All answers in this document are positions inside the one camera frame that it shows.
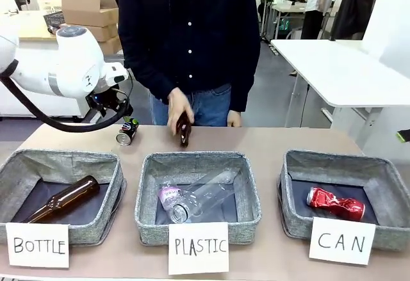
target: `can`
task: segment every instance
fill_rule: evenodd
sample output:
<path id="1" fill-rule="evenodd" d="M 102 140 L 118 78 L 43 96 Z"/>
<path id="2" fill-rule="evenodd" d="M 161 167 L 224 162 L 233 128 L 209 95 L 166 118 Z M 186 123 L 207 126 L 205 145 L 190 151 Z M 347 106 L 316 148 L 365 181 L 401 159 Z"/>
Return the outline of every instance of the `can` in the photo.
<path id="1" fill-rule="evenodd" d="M 353 198 L 336 198 L 332 193 L 312 187 L 306 198 L 310 207 L 325 209 L 330 213 L 349 221 L 361 221 L 365 215 L 364 203 Z"/>
<path id="2" fill-rule="evenodd" d="M 138 129 L 137 119 L 127 118 L 124 124 L 122 125 L 120 131 L 116 135 L 115 139 L 120 145 L 130 145 L 133 142 L 136 130 Z"/>

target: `pink bottle label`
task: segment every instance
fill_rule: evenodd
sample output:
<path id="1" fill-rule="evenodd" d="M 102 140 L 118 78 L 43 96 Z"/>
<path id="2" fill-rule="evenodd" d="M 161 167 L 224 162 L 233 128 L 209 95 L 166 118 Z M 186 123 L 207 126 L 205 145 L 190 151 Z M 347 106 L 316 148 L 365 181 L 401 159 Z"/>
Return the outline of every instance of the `pink bottle label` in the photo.
<path id="1" fill-rule="evenodd" d="M 181 190 L 177 187 L 164 187 L 160 189 L 158 196 L 160 198 L 164 210 L 167 211 L 170 209 L 170 207 L 165 207 L 167 206 L 167 199 L 177 197 L 180 191 Z"/>

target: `white paper sign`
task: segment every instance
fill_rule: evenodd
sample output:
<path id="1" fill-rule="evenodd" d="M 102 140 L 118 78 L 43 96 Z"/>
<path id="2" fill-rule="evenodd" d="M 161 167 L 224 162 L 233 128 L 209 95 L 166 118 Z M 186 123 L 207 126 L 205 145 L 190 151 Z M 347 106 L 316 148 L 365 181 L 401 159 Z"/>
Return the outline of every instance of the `white paper sign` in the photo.
<path id="1" fill-rule="evenodd" d="M 376 226 L 370 223 L 313 218 L 309 257 L 367 265 Z"/>
<path id="2" fill-rule="evenodd" d="M 7 223 L 8 259 L 13 266 L 69 267 L 69 226 Z"/>
<path id="3" fill-rule="evenodd" d="M 169 225 L 169 275 L 228 271 L 226 222 Z"/>

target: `red can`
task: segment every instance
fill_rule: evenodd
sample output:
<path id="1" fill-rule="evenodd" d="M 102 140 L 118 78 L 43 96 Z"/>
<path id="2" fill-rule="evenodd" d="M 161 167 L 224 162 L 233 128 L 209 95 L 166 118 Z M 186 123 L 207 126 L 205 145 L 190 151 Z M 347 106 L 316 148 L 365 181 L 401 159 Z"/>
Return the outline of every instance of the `red can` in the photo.
<path id="1" fill-rule="evenodd" d="M 332 193 L 316 187 L 310 189 L 306 202 L 310 207 L 325 209 L 344 220 L 350 221 L 361 221 L 366 211 L 366 206 L 355 199 L 338 199 Z"/>

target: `person's right hand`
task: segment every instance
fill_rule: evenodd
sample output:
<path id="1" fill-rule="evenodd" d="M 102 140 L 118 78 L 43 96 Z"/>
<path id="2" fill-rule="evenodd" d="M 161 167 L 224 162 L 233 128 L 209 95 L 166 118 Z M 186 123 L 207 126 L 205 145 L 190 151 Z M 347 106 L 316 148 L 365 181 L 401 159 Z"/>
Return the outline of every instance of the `person's right hand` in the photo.
<path id="1" fill-rule="evenodd" d="M 172 134 L 175 135 L 177 133 L 177 122 L 183 112 L 186 112 L 192 124 L 194 115 L 190 102 L 179 88 L 174 88 L 171 91 L 168 95 L 168 102 L 168 127 L 171 128 Z"/>

